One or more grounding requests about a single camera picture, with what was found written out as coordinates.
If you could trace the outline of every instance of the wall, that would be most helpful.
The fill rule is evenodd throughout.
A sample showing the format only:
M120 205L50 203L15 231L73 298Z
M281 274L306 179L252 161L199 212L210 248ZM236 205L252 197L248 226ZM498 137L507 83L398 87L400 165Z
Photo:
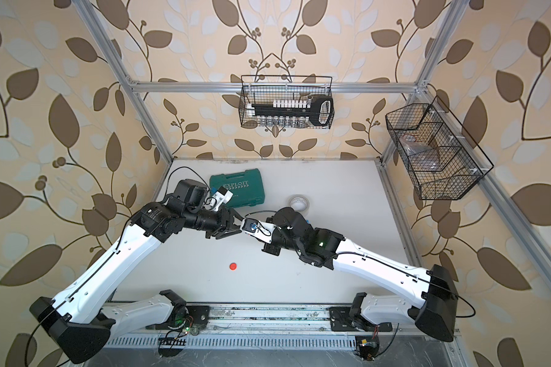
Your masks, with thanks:
M134 109L68 5L0 1L0 365L23 365L30 304L110 246L166 167L139 146ZM95 93L109 95L105 107ZM56 349L39 330L29 361Z
M452 64L449 54L462 39L472 46ZM496 176L551 246L551 0L468 10L444 57L431 84L481 141ZM474 118L465 122L466 115Z
M551 0L471 1L470 8L431 91L480 141L551 246ZM551 366L551 293L481 190L457 202L421 202L397 156L388 169L425 266L448 268L477 309L458 319L477 365ZM459 306L460 315L469 311Z
M93 3L133 79L179 82L262 73L412 82L447 13L445 0L416 12L412 0Z
M417 11L409 0L92 3L131 77L162 82L240 82L245 74L413 82L448 7L443 0L423 1ZM400 94L339 94L330 130L246 130L235 94L143 98L178 158L379 156L388 142L380 117L405 100Z

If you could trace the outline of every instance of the wire basket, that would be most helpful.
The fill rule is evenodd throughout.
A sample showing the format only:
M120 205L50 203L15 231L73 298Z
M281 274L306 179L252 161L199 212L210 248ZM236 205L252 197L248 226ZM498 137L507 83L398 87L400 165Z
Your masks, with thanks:
M335 111L330 76L241 76L243 128L330 128Z
M463 134L453 133L441 117L444 111L442 105L435 104L436 99L386 114L386 125L419 198L459 200L493 168L493 163L476 141L473 146L484 155L488 168L472 158L460 142Z

